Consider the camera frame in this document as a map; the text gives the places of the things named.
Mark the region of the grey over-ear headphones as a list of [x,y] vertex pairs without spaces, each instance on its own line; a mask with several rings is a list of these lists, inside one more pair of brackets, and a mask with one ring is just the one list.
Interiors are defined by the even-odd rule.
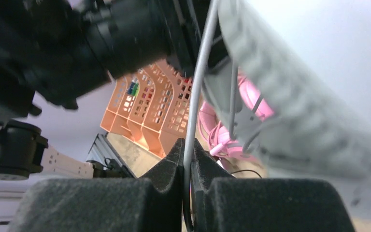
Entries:
[[371,225],[371,0],[211,0],[198,93],[271,180],[323,179]]

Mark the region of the pink wired headphones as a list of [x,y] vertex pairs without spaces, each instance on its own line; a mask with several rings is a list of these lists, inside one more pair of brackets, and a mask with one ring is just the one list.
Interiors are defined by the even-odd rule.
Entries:
[[[245,105],[252,110],[259,99],[260,92],[241,72],[238,73],[238,81],[240,96]],[[202,102],[198,114],[198,129],[209,148],[210,155],[258,162],[254,156],[244,153],[237,141],[230,138],[229,131],[217,119],[214,109],[205,101]]]

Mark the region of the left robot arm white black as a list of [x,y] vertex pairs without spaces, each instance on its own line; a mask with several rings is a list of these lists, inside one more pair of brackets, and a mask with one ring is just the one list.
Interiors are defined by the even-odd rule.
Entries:
[[105,84],[165,59],[194,73],[208,0],[0,0],[0,180],[43,171],[48,142],[22,123],[35,93],[67,110]]

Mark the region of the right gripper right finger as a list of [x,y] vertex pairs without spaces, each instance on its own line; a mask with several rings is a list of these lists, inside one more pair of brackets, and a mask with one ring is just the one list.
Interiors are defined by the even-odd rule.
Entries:
[[196,232],[352,232],[336,189],[314,179],[235,178],[194,142]]

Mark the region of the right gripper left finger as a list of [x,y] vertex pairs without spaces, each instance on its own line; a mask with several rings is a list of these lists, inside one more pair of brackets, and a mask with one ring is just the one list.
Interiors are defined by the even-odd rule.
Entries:
[[47,179],[33,185],[11,232],[179,232],[184,139],[139,178]]

